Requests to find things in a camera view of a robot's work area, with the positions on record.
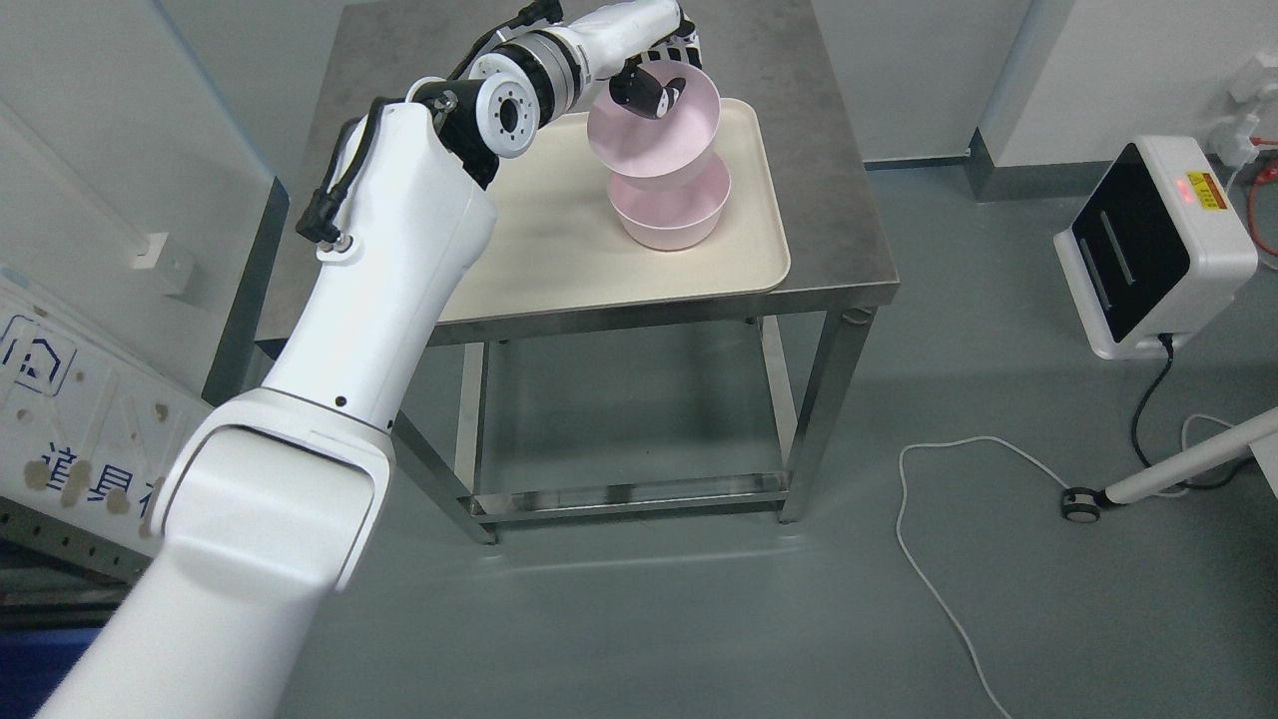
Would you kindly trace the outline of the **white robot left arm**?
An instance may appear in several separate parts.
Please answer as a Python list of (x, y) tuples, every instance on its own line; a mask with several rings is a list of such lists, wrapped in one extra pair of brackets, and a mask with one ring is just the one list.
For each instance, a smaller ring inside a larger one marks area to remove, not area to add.
[(296, 232), (320, 277), (265, 382), (216, 406), (148, 502), (161, 547), (41, 718), (270, 718), (320, 605), (343, 591), (395, 469), (391, 432), (429, 336), (497, 209), (498, 161), (608, 82), (658, 119), (697, 59), (676, 1), (565, 22), (534, 1), (449, 77), (374, 97), (343, 126)]

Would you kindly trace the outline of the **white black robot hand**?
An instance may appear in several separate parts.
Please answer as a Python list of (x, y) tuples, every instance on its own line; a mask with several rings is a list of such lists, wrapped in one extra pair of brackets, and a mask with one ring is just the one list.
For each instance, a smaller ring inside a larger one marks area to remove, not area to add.
[(670, 36), (627, 57), (607, 80), (607, 95), (635, 117), (659, 120), (686, 91), (690, 68), (702, 66), (697, 23), (684, 18)]

